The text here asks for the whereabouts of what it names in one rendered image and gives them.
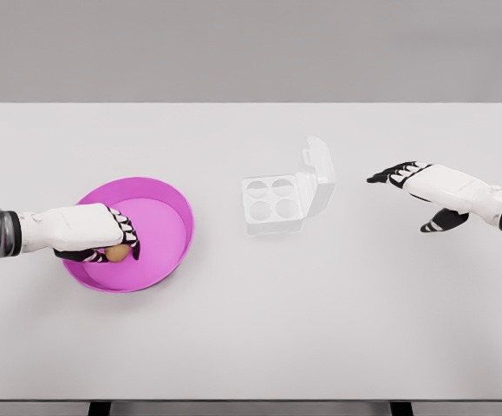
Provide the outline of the brown egg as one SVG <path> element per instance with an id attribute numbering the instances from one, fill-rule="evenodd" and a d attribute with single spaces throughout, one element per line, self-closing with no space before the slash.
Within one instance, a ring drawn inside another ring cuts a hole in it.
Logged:
<path id="1" fill-rule="evenodd" d="M 126 244 L 118 244 L 115 246 L 107 247 L 104 254 L 109 262 L 119 263 L 122 262 L 130 253 L 130 246 Z"/>

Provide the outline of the clear plastic egg box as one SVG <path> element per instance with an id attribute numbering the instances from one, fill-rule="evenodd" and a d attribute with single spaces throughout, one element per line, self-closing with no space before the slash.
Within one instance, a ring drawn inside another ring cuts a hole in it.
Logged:
<path id="1" fill-rule="evenodd" d="M 336 187 L 336 173 L 327 144 L 308 137 L 293 173 L 241 179 L 247 233 L 298 231 L 306 218 L 324 211 Z"/>

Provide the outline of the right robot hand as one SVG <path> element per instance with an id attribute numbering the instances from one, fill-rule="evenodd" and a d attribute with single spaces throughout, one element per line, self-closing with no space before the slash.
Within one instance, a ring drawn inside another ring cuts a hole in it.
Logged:
<path id="1" fill-rule="evenodd" d="M 367 181 L 392 185 L 414 198 L 438 205 L 440 210 L 421 226 L 422 233 L 449 231 L 464 224 L 472 213 L 483 219 L 492 218 L 485 201 L 490 186 L 443 165 L 403 162 L 374 174 Z"/>

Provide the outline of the pink round bowl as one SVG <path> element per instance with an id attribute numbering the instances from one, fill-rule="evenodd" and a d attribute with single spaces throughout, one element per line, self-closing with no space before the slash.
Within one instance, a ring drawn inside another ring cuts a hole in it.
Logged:
<path id="1" fill-rule="evenodd" d="M 103 203 L 127 216 L 137 231 L 141 252 L 119 263 L 77 263 L 65 260 L 67 272 L 97 291 L 129 293 L 161 282 L 183 261 L 192 243 L 192 208 L 173 186 L 158 179 L 132 177 L 101 185 L 79 201 Z"/>

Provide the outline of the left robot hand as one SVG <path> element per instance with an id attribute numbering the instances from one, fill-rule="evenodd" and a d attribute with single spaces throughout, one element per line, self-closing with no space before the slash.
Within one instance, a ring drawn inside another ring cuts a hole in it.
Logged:
<path id="1" fill-rule="evenodd" d="M 140 258 L 140 240 L 130 218 L 102 203 L 56 208 L 41 214 L 43 235 L 55 255 L 77 263 L 108 263 L 104 249 L 126 245 Z"/>

